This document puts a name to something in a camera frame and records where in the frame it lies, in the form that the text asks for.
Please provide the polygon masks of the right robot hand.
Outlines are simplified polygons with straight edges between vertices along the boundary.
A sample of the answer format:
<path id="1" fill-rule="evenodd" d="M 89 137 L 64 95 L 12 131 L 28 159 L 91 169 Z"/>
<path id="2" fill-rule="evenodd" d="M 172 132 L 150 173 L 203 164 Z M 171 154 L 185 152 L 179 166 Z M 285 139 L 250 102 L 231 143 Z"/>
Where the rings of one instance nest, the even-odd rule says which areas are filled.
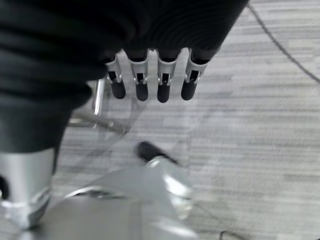
<path id="1" fill-rule="evenodd" d="M 117 53 L 130 61 L 145 101 L 147 58 L 158 54 L 158 100 L 167 101 L 183 48 L 181 95 L 193 97 L 245 0 L 3 0 L 0 3 L 0 204 L 25 230 L 42 218 L 65 129 L 91 97 L 89 81 L 108 77 L 125 96 Z"/>

